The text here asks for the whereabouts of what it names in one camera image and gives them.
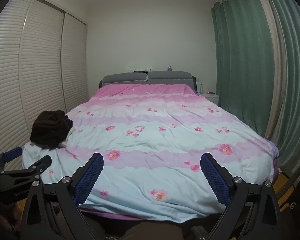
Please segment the bed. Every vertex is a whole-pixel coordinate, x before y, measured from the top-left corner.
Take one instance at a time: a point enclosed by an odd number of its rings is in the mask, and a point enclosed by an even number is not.
[[[223,212],[200,170],[206,152],[246,182],[273,180],[273,146],[197,95],[188,85],[190,74],[140,74],[139,80],[127,81],[136,78],[129,75],[103,79],[88,102],[68,113],[76,131],[67,147],[42,150],[29,142],[23,165],[50,155],[52,165],[41,179],[55,183],[101,153],[104,169],[81,208],[126,220],[183,223]]]

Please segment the wardrobe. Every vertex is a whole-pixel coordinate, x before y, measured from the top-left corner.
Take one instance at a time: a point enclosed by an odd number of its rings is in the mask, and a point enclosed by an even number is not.
[[[23,146],[38,114],[88,100],[87,25],[44,0],[0,14],[0,152]],[[20,162],[14,162],[19,168]]]

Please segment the headboard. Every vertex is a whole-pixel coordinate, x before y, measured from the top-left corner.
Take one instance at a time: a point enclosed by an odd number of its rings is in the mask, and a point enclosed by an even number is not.
[[[99,88],[108,84],[186,84],[197,91],[196,78],[185,71],[151,71],[108,75],[100,80]]]

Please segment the white nightstand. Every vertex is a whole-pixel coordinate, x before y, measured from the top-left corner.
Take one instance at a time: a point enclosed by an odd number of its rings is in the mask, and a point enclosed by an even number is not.
[[[205,98],[207,98],[210,102],[215,103],[216,105],[219,104],[219,96],[216,94],[207,94],[207,93],[203,93],[203,94],[199,94],[204,96]]]

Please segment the screw head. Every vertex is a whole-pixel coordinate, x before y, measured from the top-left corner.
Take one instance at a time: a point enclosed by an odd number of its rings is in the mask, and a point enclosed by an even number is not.
[[[40,182],[37,181],[37,180],[35,180],[34,182],[32,182],[32,186],[34,186],[34,187],[38,186],[39,184],[40,184]]]
[[[67,183],[67,182],[70,181],[70,177],[69,177],[69,176],[65,176],[65,177],[63,177],[63,178],[61,179],[61,181],[62,181],[63,183]]]
[[[234,182],[235,182],[235,183],[242,183],[242,182],[243,182],[243,179],[240,178],[240,177],[235,177],[235,178],[234,178]]]
[[[264,184],[266,185],[266,187],[271,187],[272,186],[271,182],[269,182],[269,181],[265,181]]]

